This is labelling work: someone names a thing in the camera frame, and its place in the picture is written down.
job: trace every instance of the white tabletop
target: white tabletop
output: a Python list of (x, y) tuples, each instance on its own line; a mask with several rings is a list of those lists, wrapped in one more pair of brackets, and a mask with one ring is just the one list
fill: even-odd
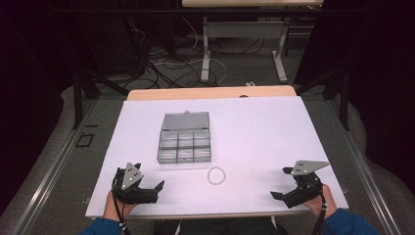
[(278, 7), (319, 6), (324, 0), (183, 0), (183, 7)]
[[(166, 113), (209, 112), (211, 163), (169, 164), (157, 161), (161, 125)], [(200, 100), (125, 101), (86, 216), (101, 216), (118, 167), (141, 164), (141, 188), (162, 180), (156, 204), (140, 205), (138, 218), (221, 217), (307, 211), (287, 209), (270, 191), (296, 188), (282, 168), (298, 160), (328, 162), (300, 97), (250, 97)], [(208, 171), (226, 172), (220, 185), (208, 182)], [(330, 185), (337, 205), (348, 208), (330, 166), (316, 171)]]

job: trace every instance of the gray plastic box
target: gray plastic box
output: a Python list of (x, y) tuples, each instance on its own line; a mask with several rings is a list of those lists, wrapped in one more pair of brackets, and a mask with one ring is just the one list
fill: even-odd
[(166, 114), (161, 127), (158, 162), (161, 165), (210, 163), (208, 112)]

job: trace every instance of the blue sleeve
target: blue sleeve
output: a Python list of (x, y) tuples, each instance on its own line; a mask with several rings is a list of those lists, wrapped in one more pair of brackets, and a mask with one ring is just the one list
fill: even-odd
[(119, 235), (122, 228), (119, 222), (107, 218), (95, 218), (89, 227), (85, 228), (79, 235)]
[(337, 209), (335, 213), (326, 218), (321, 231), (324, 235), (379, 235), (378, 231), (362, 217), (343, 209)]

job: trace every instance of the dark curtain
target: dark curtain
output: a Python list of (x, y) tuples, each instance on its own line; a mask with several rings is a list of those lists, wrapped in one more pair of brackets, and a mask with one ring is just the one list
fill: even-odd
[(1, 1), (0, 212), (19, 190), (54, 130), (71, 86), (58, 38), (38, 1)]
[[(367, 6), (358, 2), (326, 0), (325, 7)], [(362, 18), (317, 21), (295, 83), (306, 84), (334, 68), (349, 52), (353, 37), (365, 38), (357, 43), (358, 56), (350, 60), (353, 67), (349, 100), (359, 110), (366, 128), (366, 155), (415, 192), (411, 173), (415, 167), (413, 11), (410, 1), (381, 0), (372, 4), (368, 11), (373, 21), (363, 31), (363, 37), (356, 34)]]

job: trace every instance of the cable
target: cable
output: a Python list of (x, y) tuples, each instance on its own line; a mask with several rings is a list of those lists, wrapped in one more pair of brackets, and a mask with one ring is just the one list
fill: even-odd
[(167, 82), (168, 84), (168, 88), (184, 88), (183, 86), (175, 83), (173, 80), (171, 80), (170, 78), (168, 78), (166, 75), (164, 75), (163, 73), (161, 73), (155, 65), (153, 65), (153, 63), (151, 62), (147, 62), (147, 66), (153, 70), (157, 76), (159, 76), (162, 80), (164, 80), (165, 82)]
[(160, 58), (165, 58), (169, 56), (170, 55), (166, 53), (164, 49), (160, 47), (156, 48), (156, 46), (153, 46), (149, 53), (149, 60), (158, 60)]
[(312, 235), (316, 235), (317, 233), (319, 233), (320, 231), (320, 227), (321, 224), (323, 224), (324, 221), (324, 216), (326, 215), (326, 210), (327, 210), (327, 204), (326, 204), (326, 199), (324, 198), (323, 192), (320, 192), (320, 197), (321, 197), (321, 212), (320, 215), (318, 216), (317, 222), (314, 225), (314, 229), (312, 230)]
[[(140, 32), (142, 34), (142, 37), (141, 37), (141, 40), (140, 40), (140, 47), (143, 46), (144, 38), (146, 38), (146, 33), (144, 31), (138, 29), (135, 26), (135, 24), (129, 18), (125, 18), (125, 19), (128, 21), (129, 26), (132, 27), (131, 31)], [(136, 35), (134, 35), (134, 38), (133, 39), (134, 39), (134, 42), (135, 43), (138, 43), (138, 40), (137, 40), (138, 38), (137, 38)]]
[[(186, 67), (189, 67), (190, 64), (194, 64), (195, 63), (195, 62), (189, 62), (189, 59), (186, 56), (183, 56), (183, 57), (186, 60), (181, 60), (181, 63), (168, 63), (167, 62), (168, 59), (166, 59), (166, 60), (164, 60), (164, 62), (157, 63), (155, 65), (163, 65), (168, 70), (180, 70), (180, 69), (184, 69)], [(167, 66), (181, 66), (181, 67), (178, 67), (178, 68), (170, 68), (170, 67), (167, 67)]]
[[(215, 61), (215, 62), (217, 62), (217, 63), (219, 63), (222, 67), (223, 67), (223, 69), (224, 69), (224, 74), (223, 74), (223, 76), (220, 78), (220, 80), (216, 83), (216, 86), (217, 85), (219, 85), (219, 83), (225, 78), (225, 76), (226, 76), (226, 73), (227, 73), (227, 70), (226, 70), (226, 67), (221, 63), (221, 62), (219, 62), (219, 61), (217, 61), (216, 59), (210, 59), (211, 61)], [(179, 64), (175, 64), (175, 63), (157, 63), (157, 64), (154, 64), (155, 66), (159, 66), (159, 65), (177, 65), (177, 66), (187, 66), (187, 65), (189, 65), (189, 64), (194, 64), (194, 63), (197, 63), (197, 62), (202, 62), (203, 60), (197, 60), (197, 61), (193, 61), (193, 62), (186, 62), (186, 63), (179, 63)]]
[[(82, 0), (82, 4), (89, 9), (89, 6), (85, 3), (84, 0)], [(122, 52), (123, 54), (125, 54), (129, 59), (132, 59), (134, 61), (136, 61), (136, 57), (126, 51), (124, 51), (119, 45), (118, 43), (110, 36), (110, 34), (104, 29), (104, 27), (101, 25), (101, 23), (98, 20), (95, 20), (95, 22), (97, 23), (97, 25), (99, 26), (99, 28), (107, 35), (107, 37), (113, 42), (113, 45), (116, 47), (116, 49), (118, 49), (118, 51)]]
[(187, 74), (189, 74), (189, 73), (191, 73), (192, 71), (197, 75), (197, 77), (198, 77), (198, 79), (197, 80), (193, 80), (193, 81), (188, 81), (187, 83), (186, 83), (186, 86), (187, 87), (196, 87), (197, 85), (199, 85), (199, 84), (202, 84), (203, 86), (205, 86), (205, 87), (213, 87), (213, 86), (217, 86), (217, 83), (216, 83), (216, 74), (213, 72), (213, 71), (211, 71), (211, 74), (213, 75), (213, 77), (214, 77), (214, 81), (213, 82), (208, 82), (208, 81), (201, 81), (201, 78), (199, 77), (199, 75), (197, 74), (197, 71), (203, 71), (204, 69), (197, 69), (197, 70), (191, 70), (191, 71), (188, 71), (188, 72), (186, 72), (185, 74), (183, 74), (183, 75), (181, 75), (181, 76), (179, 76), (176, 80), (174, 80), (174, 81), (178, 81), (179, 79), (181, 79), (181, 78), (183, 78), (185, 75), (187, 75)]
[(259, 52), (260, 50), (262, 50), (262, 48), (263, 48), (263, 46), (264, 46), (264, 44), (265, 44), (265, 38), (262, 38), (262, 43), (261, 43), (261, 45), (260, 45), (260, 47), (258, 48), (258, 49), (256, 49), (256, 51), (253, 51), (253, 52), (247, 52), (248, 50), (250, 50), (255, 44), (256, 44), (256, 42), (257, 41), (259, 41), (259, 39), (260, 39), (260, 37), (259, 38), (257, 38), (248, 48), (246, 48), (245, 50), (243, 50), (243, 51), (241, 51), (241, 52), (219, 52), (219, 50), (220, 50), (220, 48), (218, 49), (218, 50), (216, 50), (216, 51), (214, 51), (214, 50), (211, 50), (210, 48), (209, 48), (209, 50), (212, 52), (212, 53), (214, 53), (214, 54), (218, 54), (218, 55), (242, 55), (242, 54), (255, 54), (255, 53), (257, 53), (257, 52)]
[(198, 33), (195, 31), (195, 29), (192, 27), (192, 25), (185, 18), (183, 18), (183, 20), (189, 25), (189, 27), (192, 28), (192, 30), (194, 32), (193, 37), (195, 38), (195, 45), (193, 45), (193, 47), (189, 49), (189, 51), (191, 51), (191, 50), (193, 50), (193, 48), (195, 48), (198, 45)]
[(133, 83), (134, 81), (141, 81), (141, 80), (150, 81), (150, 82), (152, 83), (152, 85), (151, 85), (151, 86), (145, 87), (145, 88), (143, 88), (143, 89), (152, 89), (152, 88), (154, 88), (154, 87), (157, 87), (158, 89), (160, 89), (160, 86), (157, 84), (158, 77), (157, 77), (157, 79), (156, 79), (156, 80), (151, 80), (150, 78), (143, 78), (143, 77), (140, 77), (140, 78), (137, 78), (137, 79), (134, 79), (134, 80), (130, 80), (130, 81), (128, 81), (127, 83), (125, 83), (125, 84), (124, 84), (124, 86), (123, 86), (123, 87), (124, 87), (125, 89), (127, 89), (127, 86), (128, 86), (128, 85), (130, 85), (131, 83)]
[(114, 193), (117, 178), (118, 178), (118, 173), (114, 176), (113, 184), (111, 186), (111, 193), (113, 194), (114, 207), (115, 207), (116, 214), (118, 215), (119, 226), (122, 227), (122, 230), (124, 231), (124, 233), (126, 235), (131, 235), (130, 231), (127, 228), (127, 224), (126, 224), (126, 221), (125, 221), (125, 218), (124, 218), (125, 204), (122, 205), (122, 210), (120, 211), (119, 207), (118, 207), (118, 202), (116, 200), (116, 196), (115, 196), (115, 193)]

